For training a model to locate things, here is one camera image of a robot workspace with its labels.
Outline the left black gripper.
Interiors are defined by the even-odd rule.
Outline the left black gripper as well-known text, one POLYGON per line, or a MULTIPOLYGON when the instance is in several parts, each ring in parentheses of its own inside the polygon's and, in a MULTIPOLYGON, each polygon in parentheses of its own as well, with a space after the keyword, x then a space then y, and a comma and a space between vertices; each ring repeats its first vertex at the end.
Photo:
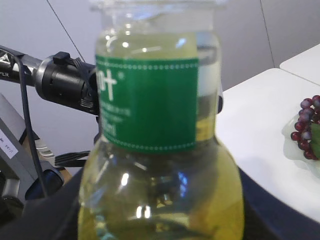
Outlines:
POLYGON ((99 115, 96 66, 60 51, 43 60, 34 71, 38 95, 49 102, 99 115))

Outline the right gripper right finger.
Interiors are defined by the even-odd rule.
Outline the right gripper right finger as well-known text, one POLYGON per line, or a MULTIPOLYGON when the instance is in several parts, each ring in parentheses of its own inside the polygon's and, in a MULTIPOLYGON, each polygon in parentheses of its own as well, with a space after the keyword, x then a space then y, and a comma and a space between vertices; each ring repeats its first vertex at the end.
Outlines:
POLYGON ((239 170, 244 200, 244 240, 318 240, 320 224, 278 200, 239 170))

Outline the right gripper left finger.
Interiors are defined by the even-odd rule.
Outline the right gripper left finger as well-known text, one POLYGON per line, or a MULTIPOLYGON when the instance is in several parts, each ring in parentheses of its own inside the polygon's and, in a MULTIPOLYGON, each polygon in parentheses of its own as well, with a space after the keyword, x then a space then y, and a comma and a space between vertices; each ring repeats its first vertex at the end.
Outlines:
POLYGON ((0 229, 2 240, 77 240, 79 170, 55 194, 35 201, 22 217, 0 229))

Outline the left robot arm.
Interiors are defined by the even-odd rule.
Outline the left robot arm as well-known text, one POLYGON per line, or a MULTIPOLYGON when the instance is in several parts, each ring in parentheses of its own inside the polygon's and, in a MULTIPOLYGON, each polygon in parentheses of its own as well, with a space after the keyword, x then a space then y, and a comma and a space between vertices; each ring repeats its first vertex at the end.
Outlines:
POLYGON ((0 47, 1 80, 19 83, 24 72, 26 85, 34 87, 44 100, 99 115, 98 86, 95 65, 71 58, 60 51, 44 60, 0 47))

